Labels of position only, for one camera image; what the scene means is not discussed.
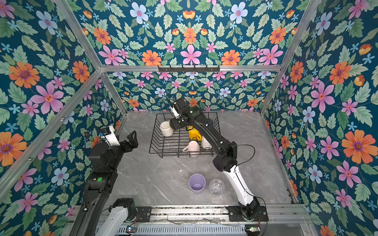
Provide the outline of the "white mug red inside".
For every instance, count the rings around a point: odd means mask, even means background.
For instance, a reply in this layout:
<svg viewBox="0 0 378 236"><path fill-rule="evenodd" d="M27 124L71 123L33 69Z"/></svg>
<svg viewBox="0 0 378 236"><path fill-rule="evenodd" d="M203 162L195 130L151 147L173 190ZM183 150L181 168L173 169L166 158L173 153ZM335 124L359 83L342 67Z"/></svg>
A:
<svg viewBox="0 0 378 236"><path fill-rule="evenodd" d="M159 126L160 130L161 130L161 133L163 135L163 137L170 137L173 135L174 133L174 130L173 128L170 126L170 122L168 121L164 121L160 124Z"/></svg>

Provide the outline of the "yellow mug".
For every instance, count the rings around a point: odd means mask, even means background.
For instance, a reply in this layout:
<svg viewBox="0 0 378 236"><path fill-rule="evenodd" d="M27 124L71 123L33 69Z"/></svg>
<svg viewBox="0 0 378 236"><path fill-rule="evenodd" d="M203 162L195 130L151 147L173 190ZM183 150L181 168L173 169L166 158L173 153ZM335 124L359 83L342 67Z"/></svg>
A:
<svg viewBox="0 0 378 236"><path fill-rule="evenodd" d="M189 126L188 127L188 134L189 134L189 138L192 140L192 141L199 141L201 142L202 141L202 135L200 134L200 132L195 129L193 126Z"/></svg>

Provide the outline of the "white mug pink handle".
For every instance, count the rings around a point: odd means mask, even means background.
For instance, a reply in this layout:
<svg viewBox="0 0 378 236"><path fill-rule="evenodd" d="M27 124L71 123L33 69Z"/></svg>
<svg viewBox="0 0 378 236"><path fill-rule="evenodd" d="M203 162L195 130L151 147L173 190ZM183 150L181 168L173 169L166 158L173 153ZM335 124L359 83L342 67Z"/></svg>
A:
<svg viewBox="0 0 378 236"><path fill-rule="evenodd" d="M183 148L183 153L187 153L190 157L197 157L200 154L200 146L197 141L190 141L189 144Z"/></svg>

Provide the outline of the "cream faceted mug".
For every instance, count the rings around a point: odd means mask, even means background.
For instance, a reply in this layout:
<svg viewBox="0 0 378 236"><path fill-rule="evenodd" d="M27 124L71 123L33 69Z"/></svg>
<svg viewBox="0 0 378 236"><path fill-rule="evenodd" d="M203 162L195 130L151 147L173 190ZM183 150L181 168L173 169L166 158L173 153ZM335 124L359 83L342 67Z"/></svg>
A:
<svg viewBox="0 0 378 236"><path fill-rule="evenodd" d="M212 149L211 144L207 141L207 139L204 136L202 136L202 139L201 139L201 147L203 149Z"/></svg>

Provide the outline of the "lilac plastic cup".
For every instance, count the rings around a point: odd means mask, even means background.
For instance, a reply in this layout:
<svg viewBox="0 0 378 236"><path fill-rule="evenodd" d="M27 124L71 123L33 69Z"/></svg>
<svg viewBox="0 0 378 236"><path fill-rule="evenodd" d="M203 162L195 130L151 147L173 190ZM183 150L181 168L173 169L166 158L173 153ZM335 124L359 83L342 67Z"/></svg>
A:
<svg viewBox="0 0 378 236"><path fill-rule="evenodd" d="M189 187L194 194L201 194L206 187L206 179L201 174L193 174L189 178Z"/></svg>

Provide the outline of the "clear glass cup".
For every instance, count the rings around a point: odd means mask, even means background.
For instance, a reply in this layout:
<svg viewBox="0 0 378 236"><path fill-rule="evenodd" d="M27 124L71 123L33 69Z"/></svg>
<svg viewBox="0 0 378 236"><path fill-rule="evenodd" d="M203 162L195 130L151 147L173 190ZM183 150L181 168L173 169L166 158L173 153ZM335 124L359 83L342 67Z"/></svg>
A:
<svg viewBox="0 0 378 236"><path fill-rule="evenodd" d="M222 180L213 179L209 183L209 191L213 195L219 196L222 195L225 190L225 185Z"/></svg>

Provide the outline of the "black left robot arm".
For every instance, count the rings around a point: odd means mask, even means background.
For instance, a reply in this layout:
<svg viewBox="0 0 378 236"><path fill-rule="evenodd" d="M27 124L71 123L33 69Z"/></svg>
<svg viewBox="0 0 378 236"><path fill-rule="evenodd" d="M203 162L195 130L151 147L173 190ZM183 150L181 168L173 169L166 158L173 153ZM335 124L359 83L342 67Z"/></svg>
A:
<svg viewBox="0 0 378 236"><path fill-rule="evenodd" d="M70 232L71 236L95 234L101 212L118 177L117 168L122 157L126 152L131 152L137 147L136 131L118 144L102 142L94 145L89 156L93 170L82 190L83 202Z"/></svg>

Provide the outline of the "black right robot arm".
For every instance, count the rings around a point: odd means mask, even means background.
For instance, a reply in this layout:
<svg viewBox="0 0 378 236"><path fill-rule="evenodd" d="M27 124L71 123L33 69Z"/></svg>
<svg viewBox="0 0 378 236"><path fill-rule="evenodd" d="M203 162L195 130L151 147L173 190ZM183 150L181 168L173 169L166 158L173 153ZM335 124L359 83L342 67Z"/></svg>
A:
<svg viewBox="0 0 378 236"><path fill-rule="evenodd" d="M251 221L258 214L260 203L258 198L249 190L239 170L237 162L237 148L235 142L224 138L208 120L198 107L191 107L182 98L170 105L173 118L169 121L170 127L178 130L184 127L193 127L205 138L215 153L213 164L216 169L224 173L237 195L241 214L244 219Z"/></svg>

